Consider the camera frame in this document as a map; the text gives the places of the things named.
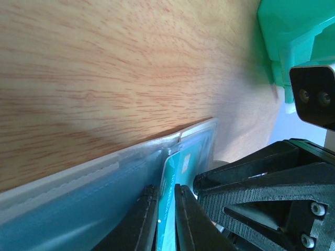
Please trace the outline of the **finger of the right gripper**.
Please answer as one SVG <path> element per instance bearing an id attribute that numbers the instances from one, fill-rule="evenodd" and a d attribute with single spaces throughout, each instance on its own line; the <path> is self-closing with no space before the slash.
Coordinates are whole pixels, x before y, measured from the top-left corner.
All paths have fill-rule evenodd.
<path id="1" fill-rule="evenodd" d="M 308 140 L 283 140 L 204 173 L 205 178 L 249 178 L 316 162 L 334 164 L 334 151 Z"/>

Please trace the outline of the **teal card dark stripe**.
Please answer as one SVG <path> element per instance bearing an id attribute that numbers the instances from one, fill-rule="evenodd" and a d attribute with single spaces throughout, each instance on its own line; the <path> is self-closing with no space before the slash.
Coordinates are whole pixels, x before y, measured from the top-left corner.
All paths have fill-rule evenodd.
<path id="1" fill-rule="evenodd" d="M 176 184 L 189 184 L 192 175 L 192 154 L 179 151 L 164 163 L 158 209 L 156 250 L 176 250 L 175 247 L 175 195 Z"/>

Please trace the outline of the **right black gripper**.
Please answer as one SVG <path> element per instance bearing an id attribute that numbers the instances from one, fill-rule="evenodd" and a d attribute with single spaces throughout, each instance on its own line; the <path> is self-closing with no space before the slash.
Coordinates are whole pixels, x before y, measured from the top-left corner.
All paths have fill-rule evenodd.
<path id="1" fill-rule="evenodd" d="M 251 178 L 198 175 L 210 219 L 260 250 L 334 250 L 334 166 L 312 163 Z"/>

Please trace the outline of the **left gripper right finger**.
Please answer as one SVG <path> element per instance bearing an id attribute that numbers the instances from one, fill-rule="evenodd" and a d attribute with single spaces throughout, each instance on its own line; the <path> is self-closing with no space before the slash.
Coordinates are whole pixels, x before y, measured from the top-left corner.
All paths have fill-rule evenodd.
<path id="1" fill-rule="evenodd" d="M 236 250 L 212 223 L 187 185 L 176 184 L 176 250 Z"/>

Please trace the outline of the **translucent grey card holder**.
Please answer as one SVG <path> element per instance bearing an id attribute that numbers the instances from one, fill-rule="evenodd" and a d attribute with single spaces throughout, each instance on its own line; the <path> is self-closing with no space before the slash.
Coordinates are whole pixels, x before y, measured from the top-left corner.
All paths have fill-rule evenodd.
<path id="1" fill-rule="evenodd" d="M 160 187 L 166 159 L 192 154 L 195 176 L 213 162 L 217 119 L 136 144 L 1 193 L 1 250 L 90 250 L 143 189 Z"/>

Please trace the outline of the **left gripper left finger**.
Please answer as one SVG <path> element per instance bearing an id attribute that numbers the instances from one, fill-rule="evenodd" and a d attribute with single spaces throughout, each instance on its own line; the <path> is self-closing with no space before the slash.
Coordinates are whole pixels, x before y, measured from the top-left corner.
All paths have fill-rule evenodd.
<path id="1" fill-rule="evenodd" d="M 148 185 L 119 224 L 93 250 L 156 250 L 159 187 Z"/>

